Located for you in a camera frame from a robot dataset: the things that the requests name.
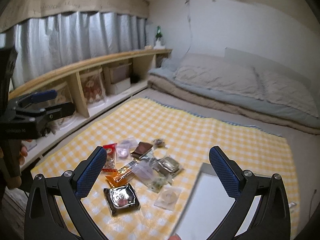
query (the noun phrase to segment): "green bottle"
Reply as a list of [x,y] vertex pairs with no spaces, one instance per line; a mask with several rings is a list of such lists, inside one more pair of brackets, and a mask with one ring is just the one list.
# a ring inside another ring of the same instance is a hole
[[161,27],[157,27],[157,34],[156,34],[156,39],[162,38],[162,33],[161,33]]

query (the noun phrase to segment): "orange snack package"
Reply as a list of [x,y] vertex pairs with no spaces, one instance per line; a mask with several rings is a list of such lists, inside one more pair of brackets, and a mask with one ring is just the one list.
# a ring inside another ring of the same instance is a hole
[[116,172],[106,175],[106,179],[111,187],[121,187],[133,178],[132,168],[137,164],[137,161],[129,162]]

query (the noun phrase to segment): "gray curtain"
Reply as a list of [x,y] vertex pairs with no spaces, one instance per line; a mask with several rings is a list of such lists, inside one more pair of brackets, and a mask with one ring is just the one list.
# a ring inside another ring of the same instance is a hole
[[143,49],[145,19],[99,12],[29,19],[0,34],[0,47],[18,51],[13,85],[62,66],[102,55]]

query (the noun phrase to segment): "wooden shelf divider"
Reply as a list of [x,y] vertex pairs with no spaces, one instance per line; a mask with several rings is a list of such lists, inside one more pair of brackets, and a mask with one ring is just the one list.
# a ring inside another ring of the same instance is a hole
[[69,75],[67,77],[67,82],[71,93],[71,97],[73,99],[74,104],[76,105],[77,112],[82,114],[84,117],[88,118],[89,111],[84,99],[79,72]]
[[156,55],[148,55],[133,58],[133,72],[138,74],[141,79],[146,79],[148,71],[156,68]]

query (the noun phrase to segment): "white board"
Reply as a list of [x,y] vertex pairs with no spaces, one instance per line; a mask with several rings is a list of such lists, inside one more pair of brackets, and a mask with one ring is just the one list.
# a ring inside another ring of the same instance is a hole
[[[236,235],[248,229],[259,200],[260,196],[254,198]],[[206,240],[228,213],[234,201],[227,195],[211,165],[204,163],[185,210],[172,234],[177,233],[182,240]]]

